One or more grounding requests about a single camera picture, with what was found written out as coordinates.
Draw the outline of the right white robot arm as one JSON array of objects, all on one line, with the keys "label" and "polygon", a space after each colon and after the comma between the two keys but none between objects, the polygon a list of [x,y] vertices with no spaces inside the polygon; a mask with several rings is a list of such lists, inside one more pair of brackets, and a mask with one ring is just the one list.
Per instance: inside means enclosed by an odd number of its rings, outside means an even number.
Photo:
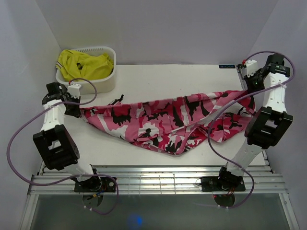
[{"label": "right white robot arm", "polygon": [[217,186],[235,191],[243,184],[244,170],[263,150],[275,146],[293,121],[285,107],[286,81],[290,68],[284,65],[284,55],[273,53],[264,67],[255,60],[242,65],[242,79],[249,93],[266,90],[262,107],[254,114],[245,129],[245,141],[234,158],[220,169]]}]

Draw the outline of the pink camouflage trousers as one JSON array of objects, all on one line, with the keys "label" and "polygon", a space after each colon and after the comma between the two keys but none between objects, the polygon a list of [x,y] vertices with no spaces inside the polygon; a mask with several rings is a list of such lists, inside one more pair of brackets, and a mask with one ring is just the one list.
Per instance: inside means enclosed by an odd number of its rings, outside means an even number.
[{"label": "pink camouflage trousers", "polygon": [[208,137],[222,143],[245,130],[255,114],[246,91],[196,93],[177,98],[81,109],[82,119],[135,146],[181,155]]}]

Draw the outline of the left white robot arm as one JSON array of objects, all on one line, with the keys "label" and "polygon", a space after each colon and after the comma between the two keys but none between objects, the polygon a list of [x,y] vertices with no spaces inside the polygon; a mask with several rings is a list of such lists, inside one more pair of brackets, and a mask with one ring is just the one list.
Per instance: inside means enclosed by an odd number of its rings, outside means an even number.
[{"label": "left white robot arm", "polygon": [[64,126],[64,116],[81,116],[79,103],[82,85],[71,83],[68,87],[53,82],[46,85],[47,95],[42,105],[47,112],[39,133],[33,141],[46,167],[50,170],[66,170],[74,175],[72,180],[81,188],[96,192],[102,186],[92,165],[79,161],[80,153],[68,130]]}]

